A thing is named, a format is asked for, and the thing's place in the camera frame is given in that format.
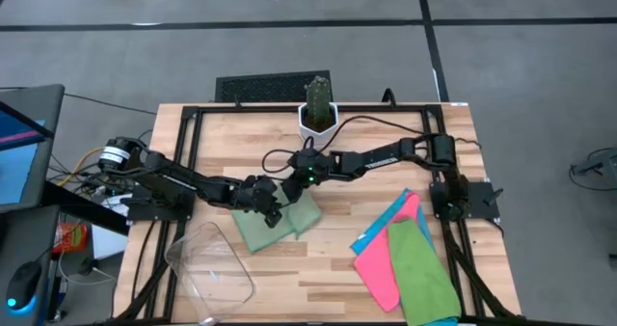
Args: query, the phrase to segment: floor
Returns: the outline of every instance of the floor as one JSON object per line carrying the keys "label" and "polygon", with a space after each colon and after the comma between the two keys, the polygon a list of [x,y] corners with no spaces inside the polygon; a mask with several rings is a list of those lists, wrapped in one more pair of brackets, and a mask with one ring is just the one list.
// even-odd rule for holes
{"label": "floor", "polygon": [[[614,324],[617,272],[607,253],[617,253],[617,195],[577,188],[568,168],[616,144],[617,0],[426,1],[435,24],[427,29],[413,23],[428,20],[423,0],[4,0],[0,85],[62,83],[70,94],[155,111],[164,102],[213,100],[220,76],[329,69],[337,101],[378,100],[391,87],[399,101],[468,102],[488,174],[505,189],[499,208],[523,313]],[[357,18],[385,22],[207,23]],[[512,25],[506,18],[523,20]],[[478,19],[492,25],[478,26]],[[156,22],[168,25],[126,25]],[[38,27],[17,28],[24,25]],[[57,25],[72,27],[49,28]],[[435,35],[430,52],[427,32]],[[66,98],[54,154],[72,165],[110,137],[139,135],[153,120]],[[77,260],[67,256],[67,271]],[[100,306],[110,294],[108,285],[72,286],[64,323],[104,319],[109,311]]]}

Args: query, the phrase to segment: cactus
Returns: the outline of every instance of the cactus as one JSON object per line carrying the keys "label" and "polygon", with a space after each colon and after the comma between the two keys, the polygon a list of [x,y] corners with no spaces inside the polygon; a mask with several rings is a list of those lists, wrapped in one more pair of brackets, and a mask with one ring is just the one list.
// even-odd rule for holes
{"label": "cactus", "polygon": [[334,124],[330,110],[330,81],[320,76],[307,86],[307,123],[316,132],[322,132]]}

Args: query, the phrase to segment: white pot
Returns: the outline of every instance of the white pot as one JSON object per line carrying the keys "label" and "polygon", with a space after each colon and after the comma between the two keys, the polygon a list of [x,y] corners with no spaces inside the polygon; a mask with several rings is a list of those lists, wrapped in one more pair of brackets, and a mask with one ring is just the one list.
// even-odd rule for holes
{"label": "white pot", "polygon": [[326,129],[323,132],[315,132],[314,130],[302,124],[302,112],[305,110],[306,107],[306,103],[298,107],[298,125],[300,126],[300,138],[302,138],[302,143],[304,143],[308,137],[312,137],[315,140],[313,147],[315,149],[321,149],[326,145],[326,143],[328,143],[330,138],[332,138],[332,135],[335,134],[336,128],[338,127],[338,107],[335,103],[330,103],[330,108],[335,114],[335,124],[333,124],[332,127]]}

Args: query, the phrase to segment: computer mouse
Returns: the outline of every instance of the computer mouse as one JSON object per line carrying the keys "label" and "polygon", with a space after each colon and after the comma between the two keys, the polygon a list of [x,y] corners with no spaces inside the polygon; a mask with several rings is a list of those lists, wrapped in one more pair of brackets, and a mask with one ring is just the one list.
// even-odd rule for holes
{"label": "computer mouse", "polygon": [[17,268],[7,287],[7,306],[11,311],[22,311],[34,303],[40,273],[40,264],[34,261]]}

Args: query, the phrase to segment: potted cactus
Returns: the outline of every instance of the potted cactus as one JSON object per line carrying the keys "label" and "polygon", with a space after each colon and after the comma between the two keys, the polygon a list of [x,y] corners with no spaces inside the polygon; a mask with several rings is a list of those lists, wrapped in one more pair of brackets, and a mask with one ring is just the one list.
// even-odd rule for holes
{"label": "potted cactus", "polygon": [[300,136],[303,141],[313,137],[315,149],[323,148],[338,126],[338,108],[331,97],[330,81],[315,76],[307,86],[307,102],[298,107]]}

